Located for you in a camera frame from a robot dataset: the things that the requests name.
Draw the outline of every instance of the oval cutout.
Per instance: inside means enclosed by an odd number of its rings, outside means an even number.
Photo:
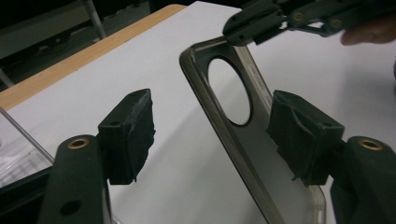
[[[214,59],[209,64],[208,78],[228,120],[237,125],[246,124],[250,118],[250,101],[233,67],[222,59]]]

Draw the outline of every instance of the white tabletop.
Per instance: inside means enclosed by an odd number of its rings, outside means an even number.
[[[237,11],[196,2],[8,113],[55,155],[63,140],[97,134],[126,94],[150,88],[155,142],[137,183],[110,187],[114,214],[125,224],[264,223],[178,64]],[[367,135],[396,148],[395,43],[343,47],[338,35],[288,32],[249,47],[271,91],[303,96],[346,126],[345,139]]]

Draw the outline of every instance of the white surface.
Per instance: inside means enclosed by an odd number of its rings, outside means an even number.
[[[97,134],[124,95],[151,88],[155,143],[138,182],[111,187],[114,214],[124,224],[263,223],[178,65],[236,11],[195,3],[8,113],[54,155],[66,138]],[[271,90],[303,96],[346,125],[346,139],[396,147],[395,43],[346,48],[338,39],[290,32],[250,49]]]

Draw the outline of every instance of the human hand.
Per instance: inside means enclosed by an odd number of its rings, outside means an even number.
[[[383,44],[396,39],[396,14],[390,14],[376,20],[365,22],[346,30],[341,37],[341,44],[359,43]]]

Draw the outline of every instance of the wooden table edge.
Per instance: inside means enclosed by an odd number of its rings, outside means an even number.
[[[107,38],[87,47],[63,61],[35,74],[32,77],[0,92],[0,106],[9,110],[50,85],[77,71],[80,67],[108,53],[128,40],[140,35],[156,24],[175,15],[185,8],[181,5],[169,5],[156,11],[146,18],[110,35]]]

